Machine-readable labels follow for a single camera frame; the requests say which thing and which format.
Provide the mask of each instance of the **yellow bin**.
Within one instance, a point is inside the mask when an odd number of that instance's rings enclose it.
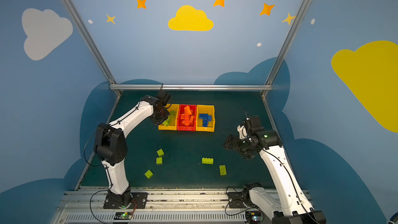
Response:
[[[171,106],[167,105],[166,107],[170,107],[170,108],[167,109],[169,112],[174,111],[174,117],[170,117],[171,121],[170,121],[169,126],[165,126],[164,124],[160,124],[158,126],[158,129],[159,130],[176,131],[177,130],[177,116],[178,116],[178,112],[180,110],[180,105],[179,104],[172,104]]]
[[[199,119],[199,114],[207,113],[211,115],[211,121],[207,127],[203,127],[203,120]],[[214,116],[214,106],[197,105],[196,110],[196,131],[197,132],[214,132],[214,126],[216,124],[216,117]]]

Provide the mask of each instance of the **wire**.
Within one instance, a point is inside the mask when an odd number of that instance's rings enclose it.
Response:
[[[237,215],[237,214],[241,214],[241,213],[245,212],[246,210],[249,210],[249,209],[252,208],[252,207],[247,208],[247,209],[245,209],[245,210],[243,210],[243,211],[240,211],[239,213],[236,213],[236,214],[227,214],[227,213],[226,213],[226,208],[229,206],[229,204],[230,204],[230,202],[228,202],[227,206],[224,208],[225,214],[228,215],[228,216],[234,216],[234,215]]]
[[[241,106],[238,106],[240,109],[242,109],[244,112],[245,112],[245,114],[246,114],[246,118],[249,118],[248,117],[248,113],[245,111],[245,109],[243,109],[243,107],[241,107]]]
[[[106,222],[100,221],[100,220],[94,215],[93,210],[91,209],[91,200],[92,200],[93,196],[94,196],[95,194],[99,193],[99,192],[102,192],[102,191],[108,191],[108,190],[106,189],[106,190],[97,191],[97,192],[95,192],[95,193],[91,196],[91,198],[90,198],[90,211],[91,211],[91,214],[94,216],[94,218],[95,218],[97,221],[99,221],[99,222],[101,222],[101,223],[103,223],[103,224],[108,224],[108,223],[106,223]]]
[[[299,197],[299,194],[297,193],[297,190],[296,190],[296,186],[295,186],[295,184],[294,184],[294,182],[293,182],[293,178],[292,178],[292,176],[290,175],[289,171],[287,170],[285,164],[282,163],[281,160],[279,160],[279,158],[277,158],[275,155],[271,154],[270,152],[267,152],[264,148],[261,148],[261,146],[259,146],[258,144],[256,144],[256,143],[254,143],[254,144],[255,144],[256,146],[260,147],[261,150],[265,151],[265,152],[268,153],[269,155],[271,155],[271,156],[273,156],[274,158],[276,158],[276,159],[281,163],[281,165],[283,165],[283,168],[285,168],[287,174],[288,174],[289,177],[290,177],[290,181],[292,182],[293,188],[294,188],[294,190],[295,190],[295,192],[296,192],[296,197],[297,197],[297,199],[299,200],[299,202],[301,202],[300,197]],[[311,217],[311,219],[312,219],[316,224],[319,224],[319,222],[317,222],[317,221],[310,215],[310,213],[307,212],[307,210],[305,209],[305,207],[303,206],[302,203],[301,203],[301,206],[302,206],[302,208],[305,210],[305,212],[308,214],[308,216]]]
[[[116,123],[114,123],[114,124],[112,124],[112,125],[108,125],[108,126],[102,128],[102,129],[96,131],[93,135],[91,135],[91,137],[88,138],[86,144],[84,145],[84,149],[83,149],[83,157],[84,157],[84,160],[86,161],[86,163],[87,163],[88,165],[91,165],[91,166],[93,166],[93,167],[100,167],[100,166],[103,166],[103,164],[100,164],[100,165],[93,165],[93,164],[90,164],[90,163],[88,162],[87,158],[86,158],[86,147],[87,147],[87,144],[88,144],[88,142],[90,141],[90,139],[91,139],[94,135],[96,135],[99,131],[102,131],[102,130],[104,130],[104,129],[107,128],[107,127],[113,127],[113,126],[115,126],[115,125],[117,125],[117,124],[120,124],[120,122],[122,122],[125,118],[127,118],[127,117],[130,116],[133,112],[135,112],[135,110],[138,110],[138,107],[139,107],[140,103],[141,103],[141,101],[138,102],[138,104],[137,104],[137,106],[135,107],[135,109],[134,109],[132,112],[130,112],[129,114],[127,114],[126,117],[122,118],[121,120],[117,121]]]

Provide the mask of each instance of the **plastic bin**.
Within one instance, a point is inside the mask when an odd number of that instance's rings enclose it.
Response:
[[[189,126],[185,126],[182,123],[183,119],[181,119],[181,114],[184,113],[184,108],[186,106],[189,106],[189,108],[191,109],[192,115],[195,116],[193,118],[193,123],[189,124]],[[196,105],[183,105],[183,104],[180,104],[180,111],[178,112],[178,119],[177,119],[177,130],[178,131],[192,131],[192,132],[196,131]]]
[[[170,108],[167,109],[169,112],[174,111],[174,117],[170,117],[171,121],[169,126],[165,126],[164,124],[160,124],[158,126],[159,130],[172,130],[172,131],[176,131],[177,130],[177,117],[178,117],[178,113],[180,110],[180,105],[179,104],[172,104],[170,106]]]
[[[197,111],[196,111],[197,132],[214,132],[214,127],[216,124],[216,117],[214,116],[214,111],[215,111],[214,106],[197,105]],[[203,127],[203,120],[199,119],[199,114],[201,113],[207,113],[208,115],[211,115],[211,121],[209,121],[207,127]]]

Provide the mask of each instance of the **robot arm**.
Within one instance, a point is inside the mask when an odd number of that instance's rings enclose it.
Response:
[[[155,125],[164,122],[170,115],[165,108],[170,98],[164,91],[159,91],[156,97],[146,95],[122,117],[109,124],[98,125],[94,152],[105,166],[109,182],[104,208],[130,207],[131,188],[124,167],[127,155],[125,138],[147,117],[150,117]]]
[[[243,202],[248,207],[259,207],[273,224],[326,223],[322,212],[314,211],[297,183],[278,134],[265,131],[258,116],[246,117],[237,131],[239,137],[228,136],[224,147],[238,151],[247,160],[260,153],[280,199],[279,203],[259,183],[253,183],[244,186]]]

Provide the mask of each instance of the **star decoration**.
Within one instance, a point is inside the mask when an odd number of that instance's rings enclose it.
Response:
[[[144,9],[146,9],[147,7],[145,6],[145,2],[146,2],[147,0],[137,0],[137,2],[138,2],[138,6],[137,6],[137,9],[138,8],[144,8]]]
[[[115,22],[113,21],[113,19],[114,19],[115,17],[110,17],[110,16],[108,16],[108,14],[107,14],[106,16],[108,17],[107,22],[112,22],[113,24],[115,24]]]
[[[289,25],[290,25],[290,22],[291,22],[291,20],[293,19],[293,18],[295,18],[296,16],[291,16],[290,15],[290,12],[289,13],[287,13],[287,18],[285,19],[285,20],[283,20],[282,22],[288,22],[289,23]]]
[[[225,0],[216,0],[216,2],[214,3],[213,6],[221,5],[222,7],[224,7],[224,1],[225,1]]]
[[[267,4],[264,4],[264,9],[263,9],[263,11],[260,13],[260,16],[261,15],[264,15],[264,14],[267,14],[268,16],[271,14],[271,10],[272,10],[272,8],[274,7],[275,5],[267,5]]]

